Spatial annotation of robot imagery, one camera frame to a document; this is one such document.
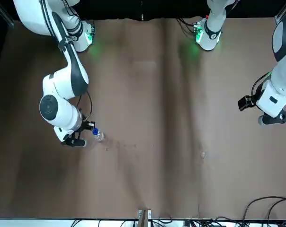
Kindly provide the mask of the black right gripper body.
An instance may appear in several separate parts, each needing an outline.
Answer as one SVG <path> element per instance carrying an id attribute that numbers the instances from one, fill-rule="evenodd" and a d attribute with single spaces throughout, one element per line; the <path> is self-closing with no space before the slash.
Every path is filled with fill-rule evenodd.
<path id="1" fill-rule="evenodd" d="M 87 121 L 82 121 L 80 127 L 71 135 L 73 140 L 80 140 L 81 133 L 86 130 Z"/>

